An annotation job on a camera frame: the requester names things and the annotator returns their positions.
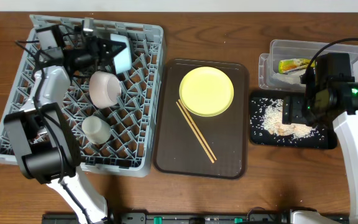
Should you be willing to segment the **white plastic cup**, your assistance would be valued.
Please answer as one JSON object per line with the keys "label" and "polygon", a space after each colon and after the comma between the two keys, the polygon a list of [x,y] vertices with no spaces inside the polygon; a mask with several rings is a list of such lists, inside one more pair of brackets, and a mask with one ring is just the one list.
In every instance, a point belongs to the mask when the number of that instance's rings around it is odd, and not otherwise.
{"label": "white plastic cup", "polygon": [[111,136],[108,123],[97,116],[85,118],[81,128],[88,141],[93,144],[104,144]]}

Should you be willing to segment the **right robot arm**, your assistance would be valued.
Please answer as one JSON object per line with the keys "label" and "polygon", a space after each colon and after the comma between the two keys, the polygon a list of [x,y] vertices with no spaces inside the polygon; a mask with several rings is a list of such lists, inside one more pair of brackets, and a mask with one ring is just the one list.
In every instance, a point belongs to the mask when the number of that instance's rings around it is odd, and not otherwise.
{"label": "right robot arm", "polygon": [[358,82],[346,53],[316,54],[301,76],[304,98],[287,96],[284,124],[326,125],[342,150],[350,195],[349,222],[358,223]]}

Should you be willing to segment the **white napkin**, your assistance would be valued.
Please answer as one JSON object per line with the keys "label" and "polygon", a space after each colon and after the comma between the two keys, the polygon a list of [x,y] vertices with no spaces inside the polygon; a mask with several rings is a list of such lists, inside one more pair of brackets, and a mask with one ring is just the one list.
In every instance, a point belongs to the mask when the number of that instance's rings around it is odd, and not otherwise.
{"label": "white napkin", "polygon": [[275,74],[273,80],[286,91],[304,91],[305,84],[301,84],[300,75]]}

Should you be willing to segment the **green orange snack wrapper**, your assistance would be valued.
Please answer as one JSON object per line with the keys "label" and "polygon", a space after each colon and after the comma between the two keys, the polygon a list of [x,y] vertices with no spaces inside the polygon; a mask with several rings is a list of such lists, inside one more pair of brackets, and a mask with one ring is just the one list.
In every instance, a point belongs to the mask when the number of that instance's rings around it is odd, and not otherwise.
{"label": "green orange snack wrapper", "polygon": [[303,70],[310,64],[310,59],[305,58],[293,58],[281,60],[278,63],[278,72],[281,74],[288,74],[290,72]]}

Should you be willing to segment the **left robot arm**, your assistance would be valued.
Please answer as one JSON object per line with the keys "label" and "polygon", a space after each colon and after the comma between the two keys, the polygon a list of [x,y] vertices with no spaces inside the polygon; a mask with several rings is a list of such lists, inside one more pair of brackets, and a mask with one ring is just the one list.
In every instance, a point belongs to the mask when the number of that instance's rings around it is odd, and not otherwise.
{"label": "left robot arm", "polygon": [[35,62],[34,85],[24,105],[3,120],[17,164],[24,177],[60,194],[78,223],[113,223],[106,199],[80,167],[80,147],[61,107],[75,72],[106,63],[114,65],[115,73],[128,71],[129,39],[86,23],[69,32],[55,24],[35,33],[40,49],[29,53]]}

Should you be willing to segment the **rice food waste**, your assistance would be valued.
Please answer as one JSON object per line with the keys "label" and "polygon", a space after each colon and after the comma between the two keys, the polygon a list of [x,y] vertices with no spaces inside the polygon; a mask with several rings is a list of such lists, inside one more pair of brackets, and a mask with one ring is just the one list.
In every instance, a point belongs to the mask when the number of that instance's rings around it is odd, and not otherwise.
{"label": "rice food waste", "polygon": [[296,138],[308,136],[314,129],[304,124],[283,124],[282,123],[283,102],[278,107],[269,107],[265,110],[263,127],[270,134],[275,133],[279,136],[294,135]]}

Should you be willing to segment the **light blue bowl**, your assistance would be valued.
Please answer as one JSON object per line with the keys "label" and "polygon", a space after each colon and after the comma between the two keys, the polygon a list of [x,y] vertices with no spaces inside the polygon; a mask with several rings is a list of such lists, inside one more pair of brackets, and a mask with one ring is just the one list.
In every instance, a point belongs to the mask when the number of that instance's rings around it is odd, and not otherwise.
{"label": "light blue bowl", "polygon": [[132,55],[129,39],[118,34],[110,34],[110,39],[125,44],[125,48],[113,58],[116,74],[130,70],[132,68]]}

